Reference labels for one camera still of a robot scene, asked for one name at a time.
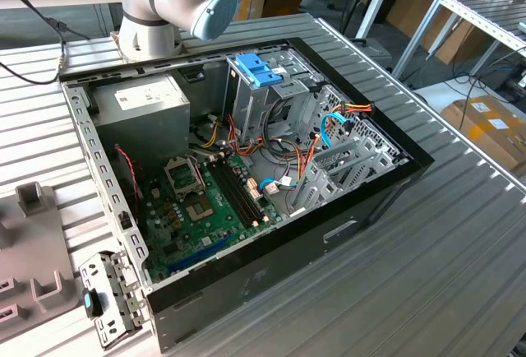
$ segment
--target slotted metal table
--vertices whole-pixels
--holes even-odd
[[[484,65],[499,44],[526,56],[526,34],[518,27],[520,22],[526,21],[526,0],[521,0],[521,2],[511,2],[510,0],[435,0],[394,68],[394,77],[400,78],[402,76],[409,60],[442,7],[452,11],[452,14],[429,48],[429,53],[434,53],[442,41],[447,39],[460,19],[464,19],[495,39],[495,42],[481,56],[471,71],[472,75]]]
[[[193,53],[298,36],[430,152],[436,162],[370,229],[198,332],[174,356],[504,356],[526,331],[526,189],[438,114],[308,15],[233,23]],[[68,45],[70,70],[120,64],[110,39]],[[58,46],[2,51],[44,79]],[[78,267],[117,248],[58,84],[0,72],[0,194],[53,187]],[[0,355],[158,355],[151,328],[109,352],[79,307],[0,345]]]

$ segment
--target cardboard box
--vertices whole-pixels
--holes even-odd
[[[465,103],[457,100],[441,113],[457,129]],[[498,100],[489,95],[470,99],[461,132],[518,178],[526,174],[526,123]]]

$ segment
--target ram slot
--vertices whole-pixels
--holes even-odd
[[[243,227],[250,228],[254,225],[254,221],[261,222],[263,215],[228,164],[218,162],[208,165],[208,170],[238,215]]]

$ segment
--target blue drive bay latch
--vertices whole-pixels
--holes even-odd
[[[271,86],[283,81],[283,77],[272,72],[268,64],[256,54],[238,55],[236,61],[257,87]]]

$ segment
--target green circuit board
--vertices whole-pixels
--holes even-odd
[[[238,176],[239,185],[250,191],[246,184],[251,176],[242,160],[231,155],[226,164]],[[205,190],[191,192],[183,199],[176,199],[164,172],[153,175],[140,185],[145,195],[141,202],[140,230],[150,252],[146,267],[153,282],[159,282],[177,270],[194,265],[281,221],[275,207],[262,198],[253,200],[253,203],[265,221],[257,226],[242,224],[227,199],[228,192],[221,190],[208,166],[197,166]],[[181,180],[184,183],[193,182],[184,167],[181,171],[182,174],[178,174],[177,169],[170,171],[174,181],[177,180],[176,188],[181,187]],[[158,190],[155,196],[152,193],[154,189]]]

